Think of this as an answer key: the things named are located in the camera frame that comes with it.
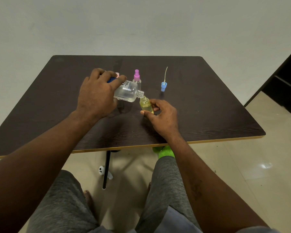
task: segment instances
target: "right hand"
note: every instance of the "right hand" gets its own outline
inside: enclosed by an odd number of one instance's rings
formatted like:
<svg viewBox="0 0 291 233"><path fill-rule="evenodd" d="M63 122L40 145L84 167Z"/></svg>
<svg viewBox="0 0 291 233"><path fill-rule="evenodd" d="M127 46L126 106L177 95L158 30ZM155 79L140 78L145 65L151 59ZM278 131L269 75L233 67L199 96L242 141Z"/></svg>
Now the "right hand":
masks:
<svg viewBox="0 0 291 233"><path fill-rule="evenodd" d="M154 115L150 111L141 110L140 113L147 117L152 123L155 131L167 140L170 136L178 135L177 110L164 100L150 100L153 111L161 110L159 115Z"/></svg>

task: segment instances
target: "clear glass bottle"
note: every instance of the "clear glass bottle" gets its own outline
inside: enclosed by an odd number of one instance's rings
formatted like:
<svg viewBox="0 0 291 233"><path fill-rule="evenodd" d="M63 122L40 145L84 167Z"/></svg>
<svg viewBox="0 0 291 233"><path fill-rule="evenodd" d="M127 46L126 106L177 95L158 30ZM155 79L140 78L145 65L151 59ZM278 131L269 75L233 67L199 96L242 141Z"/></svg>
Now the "clear glass bottle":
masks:
<svg viewBox="0 0 291 233"><path fill-rule="evenodd" d="M150 111L151 113L154 114L150 100L146 96L143 96L142 98L140 98L139 104L142 110Z"/></svg>
<svg viewBox="0 0 291 233"><path fill-rule="evenodd" d="M141 90L141 80L139 75L139 70L135 70L134 79L132 80L134 83L138 84L138 90Z"/></svg>
<svg viewBox="0 0 291 233"><path fill-rule="evenodd" d="M115 90L114 98L123 101L134 102L136 98L143 98L144 92L138 89L138 84L131 81L125 81Z"/></svg>

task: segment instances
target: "dark wooden table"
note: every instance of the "dark wooden table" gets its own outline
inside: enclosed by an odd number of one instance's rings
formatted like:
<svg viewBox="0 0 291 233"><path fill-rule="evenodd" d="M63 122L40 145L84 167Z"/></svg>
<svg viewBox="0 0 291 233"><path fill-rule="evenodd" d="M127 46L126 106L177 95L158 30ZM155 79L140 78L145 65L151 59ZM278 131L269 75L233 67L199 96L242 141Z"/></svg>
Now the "dark wooden table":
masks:
<svg viewBox="0 0 291 233"><path fill-rule="evenodd" d="M167 88L162 93L167 66ZM200 56L55 55L0 126L0 157L67 117L77 106L83 79L98 67L124 74L128 80L139 69L145 95L164 99L177 108L180 132L190 144L265 135ZM133 103L120 101L118 108L101 119L73 152L163 144L166 141L140 115L137 99Z"/></svg>

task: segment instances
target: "left hand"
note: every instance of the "left hand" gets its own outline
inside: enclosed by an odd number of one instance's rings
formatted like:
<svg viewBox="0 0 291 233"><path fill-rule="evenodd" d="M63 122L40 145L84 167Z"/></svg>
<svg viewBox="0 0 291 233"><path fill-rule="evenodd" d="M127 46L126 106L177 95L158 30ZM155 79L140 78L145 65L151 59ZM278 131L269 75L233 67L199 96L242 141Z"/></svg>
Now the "left hand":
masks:
<svg viewBox="0 0 291 233"><path fill-rule="evenodd" d="M110 83L107 81L117 75L112 71L94 69L90 77L86 77L80 88L78 97L77 114L95 122L108 116L117 105L117 99L113 98L114 91L126 80L121 75Z"/></svg>

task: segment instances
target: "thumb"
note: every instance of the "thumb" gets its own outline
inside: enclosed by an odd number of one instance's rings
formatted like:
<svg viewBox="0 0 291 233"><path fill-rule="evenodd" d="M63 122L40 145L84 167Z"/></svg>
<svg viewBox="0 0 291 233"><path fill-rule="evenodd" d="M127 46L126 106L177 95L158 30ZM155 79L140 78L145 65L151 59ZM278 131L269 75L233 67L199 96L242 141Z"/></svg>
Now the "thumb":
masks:
<svg viewBox="0 0 291 233"><path fill-rule="evenodd" d="M147 117L152 123L156 119L156 115L152 114L150 111L141 110L140 113L143 114L144 117Z"/></svg>

